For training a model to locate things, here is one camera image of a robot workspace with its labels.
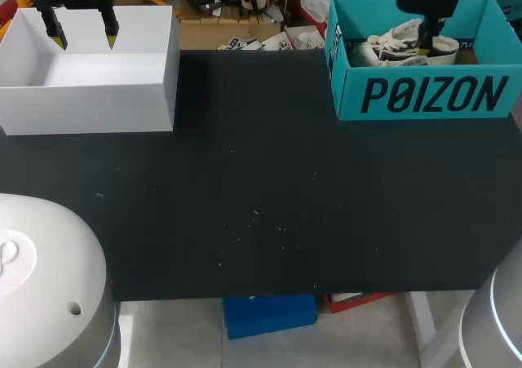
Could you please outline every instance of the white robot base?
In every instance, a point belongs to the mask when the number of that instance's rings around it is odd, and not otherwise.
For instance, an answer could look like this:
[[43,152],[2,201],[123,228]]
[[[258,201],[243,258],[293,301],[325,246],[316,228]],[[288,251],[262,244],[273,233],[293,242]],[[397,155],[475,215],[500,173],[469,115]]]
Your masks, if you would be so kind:
[[0,194],[0,356],[9,368],[117,368],[104,252],[72,211]]

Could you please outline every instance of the shoelace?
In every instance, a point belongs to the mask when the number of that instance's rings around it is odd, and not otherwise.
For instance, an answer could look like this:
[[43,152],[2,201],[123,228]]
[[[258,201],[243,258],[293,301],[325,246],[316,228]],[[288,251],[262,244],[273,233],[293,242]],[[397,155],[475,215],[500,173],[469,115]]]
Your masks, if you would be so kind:
[[377,48],[379,55],[382,54],[384,50],[393,51],[407,46],[406,43],[401,40],[395,39],[392,36],[392,32],[393,29],[390,29],[383,36],[372,35],[368,38],[369,44],[371,44],[372,47]]

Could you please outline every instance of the white table leg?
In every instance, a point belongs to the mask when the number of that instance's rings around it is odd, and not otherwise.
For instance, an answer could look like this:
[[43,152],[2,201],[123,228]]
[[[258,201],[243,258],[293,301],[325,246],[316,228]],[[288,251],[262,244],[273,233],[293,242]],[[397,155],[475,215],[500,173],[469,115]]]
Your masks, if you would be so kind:
[[442,368],[458,350],[458,327],[467,302],[459,301],[438,331],[426,292],[409,292],[406,302],[414,324],[421,367]]

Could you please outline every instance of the blue box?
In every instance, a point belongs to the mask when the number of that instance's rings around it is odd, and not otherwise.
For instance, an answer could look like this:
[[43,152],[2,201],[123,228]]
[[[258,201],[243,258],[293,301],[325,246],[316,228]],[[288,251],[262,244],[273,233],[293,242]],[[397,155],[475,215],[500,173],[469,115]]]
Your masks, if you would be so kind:
[[332,0],[325,53],[338,118],[506,117],[522,89],[522,43],[495,0],[460,0],[441,32],[479,64],[350,66],[347,48],[416,17],[396,0]]
[[312,295],[223,299],[223,317],[229,339],[250,337],[316,322]]
[[522,0],[497,0],[508,21],[522,19]]

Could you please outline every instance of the shoe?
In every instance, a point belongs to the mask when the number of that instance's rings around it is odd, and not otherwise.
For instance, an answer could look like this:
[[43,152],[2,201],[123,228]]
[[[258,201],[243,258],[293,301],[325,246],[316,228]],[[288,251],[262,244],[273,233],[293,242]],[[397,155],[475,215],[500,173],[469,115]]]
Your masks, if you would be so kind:
[[[418,53],[418,27],[420,19],[414,19],[390,29],[383,36],[370,36],[351,53],[352,66],[404,66],[402,60],[412,58]],[[433,48],[421,64],[453,64],[459,44],[452,38],[435,36]]]

